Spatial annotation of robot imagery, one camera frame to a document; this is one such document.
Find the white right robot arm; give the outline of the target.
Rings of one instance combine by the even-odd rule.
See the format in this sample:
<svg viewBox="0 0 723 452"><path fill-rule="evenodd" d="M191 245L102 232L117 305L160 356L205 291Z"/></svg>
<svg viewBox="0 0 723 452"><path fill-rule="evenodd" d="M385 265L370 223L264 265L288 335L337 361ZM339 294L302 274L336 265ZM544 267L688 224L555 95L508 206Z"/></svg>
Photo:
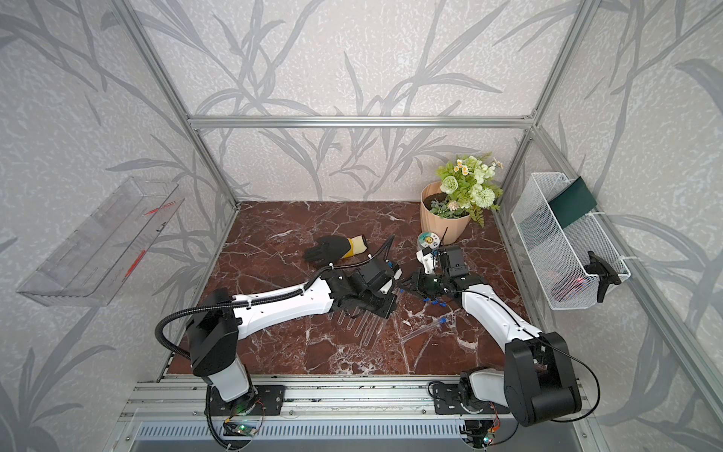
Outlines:
<svg viewBox="0 0 723 452"><path fill-rule="evenodd" d="M410 289L424 299L458 301L504 352L504 369L461 374L459 401L470 412L493 404L508 408L524 427L563 421L582 410L572 356L558 333L544 333L512 310L481 276L472 273L458 246L416 252L421 267Z"/></svg>

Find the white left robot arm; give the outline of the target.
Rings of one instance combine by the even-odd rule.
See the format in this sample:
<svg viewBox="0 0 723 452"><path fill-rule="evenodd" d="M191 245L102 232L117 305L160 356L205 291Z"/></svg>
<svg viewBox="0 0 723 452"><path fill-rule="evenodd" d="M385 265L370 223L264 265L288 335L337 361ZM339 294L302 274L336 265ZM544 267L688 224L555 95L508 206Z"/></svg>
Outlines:
<svg viewBox="0 0 723 452"><path fill-rule="evenodd" d="M357 267L327 266L304 284L262 294L231 295L214 291L206 312L186 322L192 373L218 391L225 402L246 402L256 390L237 356L237 342L258 331L303 316L360 309L389 318L397 307L395 288L402 270L394 262L374 258Z"/></svg>

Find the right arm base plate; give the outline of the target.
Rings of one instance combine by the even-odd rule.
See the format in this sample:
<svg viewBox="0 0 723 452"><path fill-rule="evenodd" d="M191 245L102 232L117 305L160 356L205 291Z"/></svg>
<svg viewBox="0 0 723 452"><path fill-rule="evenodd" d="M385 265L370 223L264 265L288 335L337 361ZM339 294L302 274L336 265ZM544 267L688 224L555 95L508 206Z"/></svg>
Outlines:
<svg viewBox="0 0 723 452"><path fill-rule="evenodd" d="M502 384L484 383L473 387L464 382L444 383L433 380L427 385L435 414L472 415L510 414Z"/></svg>

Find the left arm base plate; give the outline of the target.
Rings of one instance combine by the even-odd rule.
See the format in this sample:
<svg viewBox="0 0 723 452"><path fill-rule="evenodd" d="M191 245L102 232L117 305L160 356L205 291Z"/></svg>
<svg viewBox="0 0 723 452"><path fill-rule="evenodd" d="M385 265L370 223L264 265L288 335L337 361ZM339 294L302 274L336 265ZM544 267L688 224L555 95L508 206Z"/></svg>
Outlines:
<svg viewBox="0 0 723 452"><path fill-rule="evenodd" d="M212 417L223 416L279 416L284 405L284 385L257 385L249 395L231 402L224 401L215 386L209 386L204 413Z"/></svg>

